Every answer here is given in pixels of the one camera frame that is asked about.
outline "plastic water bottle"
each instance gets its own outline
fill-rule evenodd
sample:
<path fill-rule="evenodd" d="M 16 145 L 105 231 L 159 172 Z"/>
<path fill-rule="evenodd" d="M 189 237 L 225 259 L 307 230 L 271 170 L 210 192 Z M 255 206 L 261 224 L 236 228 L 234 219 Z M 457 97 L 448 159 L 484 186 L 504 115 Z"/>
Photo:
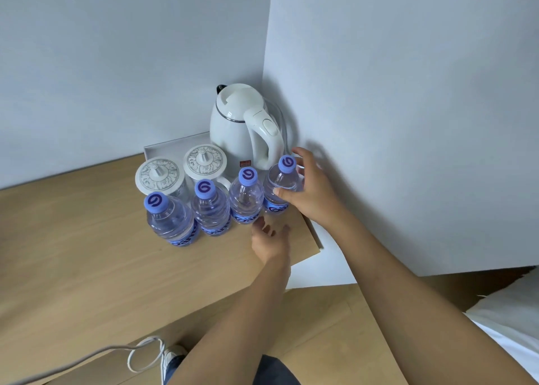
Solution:
<path fill-rule="evenodd" d="M 264 179 L 264 207 L 271 213 L 277 214 L 286 210 L 288 202 L 283 201 L 273 193 L 273 188 L 301 188 L 300 176 L 296 172 L 296 159 L 292 155 L 283 155 L 279 163 L 273 165 Z"/>
<path fill-rule="evenodd" d="M 191 204 L 200 228 L 210 236 L 219 236 L 230 228 L 229 199 L 212 180 L 201 179 L 195 184 L 195 197 Z"/>
<path fill-rule="evenodd" d="M 198 235 L 198 224 L 193 211 L 179 198 L 161 192 L 150 193 L 144 199 L 148 224 L 154 232 L 174 246 L 187 246 Z"/>
<path fill-rule="evenodd" d="M 238 223 L 253 223 L 260 214 L 263 201 L 264 187 L 258 179 L 257 170 L 241 168 L 229 191 L 232 217 Z"/>

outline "hand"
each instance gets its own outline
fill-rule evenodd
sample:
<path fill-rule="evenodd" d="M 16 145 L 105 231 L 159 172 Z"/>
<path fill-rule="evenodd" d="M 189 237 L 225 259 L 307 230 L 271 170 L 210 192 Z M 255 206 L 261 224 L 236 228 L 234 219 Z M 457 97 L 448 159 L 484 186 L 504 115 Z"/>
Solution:
<path fill-rule="evenodd" d="M 285 225 L 277 233 L 271 230 L 270 225 L 265 225 L 264 217 L 260 216 L 252 226 L 252 246 L 254 252 L 264 264 L 272 259 L 281 259 L 290 266 L 290 243 L 288 232 L 290 227 Z"/>
<path fill-rule="evenodd" d="M 309 219 L 327 228 L 335 215 L 344 210 L 344 206 L 335 195 L 327 176 L 316 165 L 313 153 L 299 147 L 292 148 L 292 151 L 301 156 L 301 158 L 296 158 L 296 161 L 298 173 L 305 177 L 303 191 L 293 192 L 275 188 L 273 192 L 281 199 L 292 203 Z"/>

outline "white kettle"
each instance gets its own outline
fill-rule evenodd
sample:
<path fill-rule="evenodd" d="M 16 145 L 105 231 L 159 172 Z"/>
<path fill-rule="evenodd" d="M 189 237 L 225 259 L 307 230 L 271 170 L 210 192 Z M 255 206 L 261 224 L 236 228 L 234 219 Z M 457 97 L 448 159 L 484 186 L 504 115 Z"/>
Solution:
<path fill-rule="evenodd" d="M 231 177 L 238 176 L 243 167 L 268 170 L 285 149 L 281 130 L 268 114 L 264 98 L 246 84 L 217 87 L 210 140 L 225 151 L 226 173 Z"/>

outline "white sneaker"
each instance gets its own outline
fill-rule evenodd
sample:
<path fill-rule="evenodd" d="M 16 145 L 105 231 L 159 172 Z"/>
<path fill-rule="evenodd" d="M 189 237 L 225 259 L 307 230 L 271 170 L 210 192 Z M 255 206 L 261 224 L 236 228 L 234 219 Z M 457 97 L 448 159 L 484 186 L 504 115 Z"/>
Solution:
<path fill-rule="evenodd" d="M 173 345 L 166 348 L 163 356 L 161 357 L 161 385 L 165 385 L 166 369 L 168 368 L 170 361 L 178 355 L 187 355 L 187 350 L 181 345 Z"/>

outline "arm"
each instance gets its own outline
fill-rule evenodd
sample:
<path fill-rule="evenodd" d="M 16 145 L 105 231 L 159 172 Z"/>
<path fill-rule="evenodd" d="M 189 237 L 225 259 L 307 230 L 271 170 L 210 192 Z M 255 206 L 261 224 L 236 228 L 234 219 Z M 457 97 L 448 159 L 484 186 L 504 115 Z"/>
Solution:
<path fill-rule="evenodd" d="M 305 190 L 279 197 L 323 226 L 341 248 L 389 348 L 410 385 L 529 384 L 533 378 L 455 306 L 424 284 L 342 205 L 313 154 Z"/>
<path fill-rule="evenodd" d="M 170 385 L 251 385 L 270 346 L 275 312 L 290 277 L 288 226 L 269 234 L 260 217 L 252 226 L 253 250 L 264 267 L 233 307 L 192 349 Z"/>

